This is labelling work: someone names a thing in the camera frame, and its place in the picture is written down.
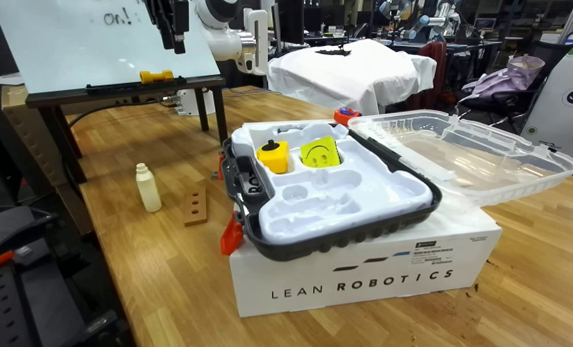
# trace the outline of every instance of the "black tray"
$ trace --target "black tray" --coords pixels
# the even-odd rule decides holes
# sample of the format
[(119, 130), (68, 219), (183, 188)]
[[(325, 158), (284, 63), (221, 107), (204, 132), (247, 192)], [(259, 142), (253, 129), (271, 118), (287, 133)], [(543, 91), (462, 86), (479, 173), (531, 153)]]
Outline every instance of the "black tray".
[[(227, 185), (227, 194), (240, 207), (240, 211), (248, 211), (248, 215), (241, 212), (237, 213), (235, 219), (236, 222), (242, 224), (244, 233), (262, 255), (274, 261), (290, 261), (305, 257), (315, 251), (328, 252), (333, 246), (346, 247), (351, 240), (362, 242), (367, 237), (377, 238), (383, 234), (392, 233), (400, 227), (421, 222), (436, 210), (442, 199), (442, 193), (436, 185), (410, 169), (410, 167), (407, 167), (407, 165), (402, 164), (400, 155), (385, 148), (376, 140), (365, 140), (351, 131), (348, 134), (366, 149), (376, 154), (387, 165), (389, 171), (406, 171), (425, 183), (432, 191), (431, 205), (411, 213), (364, 224), (356, 228), (341, 230), (329, 235), (314, 237), (313, 239), (290, 244), (270, 243), (263, 238), (258, 221), (258, 211), (271, 199), (271, 196), (269, 196), (267, 189), (263, 187), (262, 180), (258, 176), (254, 158), (249, 156), (236, 157), (232, 148), (232, 140), (229, 138), (223, 143), (225, 159), (222, 162), (222, 174)], [(254, 189), (251, 191), (244, 189), (247, 185), (244, 181), (248, 183), (254, 180), (258, 184)]]

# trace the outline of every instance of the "wooden workbench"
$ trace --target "wooden workbench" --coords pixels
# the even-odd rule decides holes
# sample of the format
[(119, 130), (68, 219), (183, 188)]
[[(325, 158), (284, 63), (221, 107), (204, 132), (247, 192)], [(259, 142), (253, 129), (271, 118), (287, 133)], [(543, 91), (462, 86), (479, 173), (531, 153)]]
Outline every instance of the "wooden workbench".
[[(245, 121), (333, 116), (279, 94), (233, 96), (225, 92), (230, 132)], [(485, 208), (504, 231), (471, 288), (241, 319), (219, 245), (233, 202), (211, 180), (220, 147), (210, 129), (154, 105), (75, 125), (81, 190), (139, 346), (573, 346), (573, 178)], [(143, 209), (138, 162), (156, 175), (157, 213)], [(184, 227), (183, 196), (195, 184), (207, 187), (208, 220)]]

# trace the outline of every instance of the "white cloth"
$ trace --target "white cloth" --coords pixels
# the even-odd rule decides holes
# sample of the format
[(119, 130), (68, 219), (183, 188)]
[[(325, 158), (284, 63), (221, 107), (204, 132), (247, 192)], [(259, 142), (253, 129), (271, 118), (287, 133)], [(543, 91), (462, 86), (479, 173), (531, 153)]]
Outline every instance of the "white cloth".
[(378, 114), (379, 105), (404, 101), (433, 86), (436, 61), (395, 52), (373, 40), (344, 45), (346, 57), (301, 49), (269, 61), (268, 87), (284, 95), (330, 108), (351, 107)]

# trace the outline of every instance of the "white cardboard box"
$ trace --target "white cardboard box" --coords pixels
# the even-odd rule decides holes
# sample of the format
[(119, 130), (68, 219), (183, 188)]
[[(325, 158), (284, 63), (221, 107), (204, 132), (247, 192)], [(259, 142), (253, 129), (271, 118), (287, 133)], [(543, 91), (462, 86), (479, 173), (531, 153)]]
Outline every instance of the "white cardboard box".
[(424, 222), (293, 261), (267, 259), (244, 239), (230, 257), (240, 316), (468, 287), (501, 231), (480, 208), (444, 193)]

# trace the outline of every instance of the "whiteboard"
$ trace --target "whiteboard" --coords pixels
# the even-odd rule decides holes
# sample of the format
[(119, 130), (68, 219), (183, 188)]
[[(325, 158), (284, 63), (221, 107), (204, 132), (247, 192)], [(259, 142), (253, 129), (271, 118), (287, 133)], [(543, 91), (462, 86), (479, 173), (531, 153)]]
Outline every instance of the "whiteboard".
[(143, 0), (0, 0), (0, 25), (29, 93), (138, 82), (139, 72), (218, 75), (190, 2), (186, 53), (162, 45)]

